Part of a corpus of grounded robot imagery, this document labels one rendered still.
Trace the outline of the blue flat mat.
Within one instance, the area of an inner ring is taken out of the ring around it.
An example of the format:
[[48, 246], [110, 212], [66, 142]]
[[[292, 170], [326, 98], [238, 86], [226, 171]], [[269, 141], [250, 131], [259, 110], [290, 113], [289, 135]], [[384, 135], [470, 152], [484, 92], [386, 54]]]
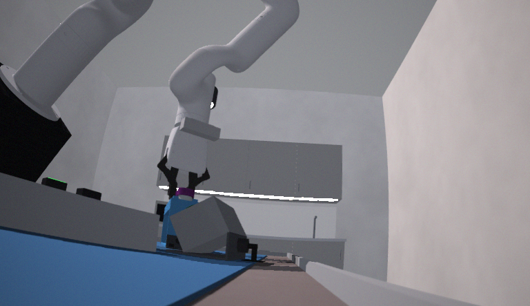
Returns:
[[0, 306], [184, 306], [248, 269], [0, 226]]

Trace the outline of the grey control panel with blue and green buttons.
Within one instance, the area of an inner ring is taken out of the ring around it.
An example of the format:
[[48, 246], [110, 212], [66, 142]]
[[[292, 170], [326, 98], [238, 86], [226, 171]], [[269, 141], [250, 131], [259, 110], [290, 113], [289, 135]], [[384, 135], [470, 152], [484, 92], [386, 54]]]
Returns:
[[[168, 252], [218, 260], [239, 260], [245, 259], [248, 250], [252, 249], [251, 260], [244, 261], [264, 262], [257, 260], [257, 244], [249, 244], [234, 208], [215, 196], [169, 217], [182, 250], [166, 249]], [[225, 255], [211, 254], [222, 247], [226, 247]]]

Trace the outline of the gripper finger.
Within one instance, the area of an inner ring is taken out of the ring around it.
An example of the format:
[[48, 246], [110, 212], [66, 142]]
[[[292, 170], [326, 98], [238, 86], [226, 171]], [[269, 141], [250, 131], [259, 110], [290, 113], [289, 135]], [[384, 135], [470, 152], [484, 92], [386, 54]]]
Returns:
[[188, 189], [193, 189], [195, 190], [195, 187], [205, 181], [205, 180], [208, 180], [210, 179], [210, 176], [209, 176], [209, 173], [208, 173], [208, 170], [206, 168], [206, 172], [202, 174], [201, 177], [197, 177], [197, 173], [193, 173], [193, 172], [189, 172], [189, 185], [188, 185]]
[[175, 192], [177, 191], [176, 178], [177, 178], [179, 169], [173, 168], [173, 167], [171, 167], [171, 169], [168, 169], [165, 165], [167, 161], [168, 161], [167, 155], [165, 155], [163, 159], [159, 162], [157, 167], [164, 173], [164, 175], [168, 179], [168, 182], [169, 182], [168, 195], [169, 195], [169, 199], [171, 199], [175, 195]]

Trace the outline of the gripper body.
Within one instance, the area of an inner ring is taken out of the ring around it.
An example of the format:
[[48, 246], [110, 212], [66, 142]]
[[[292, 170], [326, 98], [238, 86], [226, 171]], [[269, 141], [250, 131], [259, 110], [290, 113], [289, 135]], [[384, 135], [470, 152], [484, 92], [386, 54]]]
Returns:
[[[165, 155], [168, 169], [179, 169], [178, 173], [189, 175], [189, 172], [203, 174], [206, 172], [208, 140], [190, 133], [180, 131], [180, 126], [172, 129]], [[167, 154], [168, 152], [168, 154]]]

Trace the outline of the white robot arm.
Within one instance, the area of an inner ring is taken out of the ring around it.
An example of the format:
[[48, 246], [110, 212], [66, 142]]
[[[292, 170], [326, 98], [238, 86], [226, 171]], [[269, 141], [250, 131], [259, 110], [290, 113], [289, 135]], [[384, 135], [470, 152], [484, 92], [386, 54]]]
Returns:
[[[298, 19], [298, 0], [261, 0], [266, 9], [231, 42], [199, 48], [172, 73], [169, 87], [178, 99], [175, 127], [216, 141], [220, 128], [209, 123], [216, 78], [225, 66], [247, 70]], [[57, 121], [56, 100], [112, 39], [140, 19], [153, 0], [93, 0], [74, 10], [15, 70], [0, 67], [4, 84], [41, 116]], [[94, 53], [94, 51], [96, 53]]]

